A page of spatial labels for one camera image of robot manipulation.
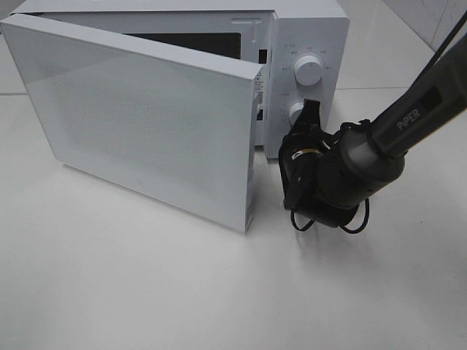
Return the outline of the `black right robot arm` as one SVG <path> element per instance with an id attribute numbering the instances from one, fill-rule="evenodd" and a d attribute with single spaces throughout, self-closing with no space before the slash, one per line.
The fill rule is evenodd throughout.
<path id="1" fill-rule="evenodd" d="M 375 120 L 344 122 L 334 134 L 320 124 L 320 102 L 305 100 L 282 140 L 283 205 L 349 234 L 368 224 L 369 198 L 403 172 L 409 149 L 466 109 L 466 38 L 459 39 Z"/>

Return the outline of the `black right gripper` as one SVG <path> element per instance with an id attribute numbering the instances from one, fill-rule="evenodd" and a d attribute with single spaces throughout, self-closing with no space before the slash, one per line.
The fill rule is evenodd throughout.
<path id="1" fill-rule="evenodd" d="M 306 99 L 279 148 L 283 206 L 290 212 L 296 230 L 308 230 L 316 222 L 339 228 L 349 224 L 357 214 L 357 206 L 340 209 L 318 195 L 317 168 L 327 152 L 325 140 L 330 137 L 320 125 L 320 102 Z M 302 227 L 297 225 L 297 214 L 309 220 Z"/>

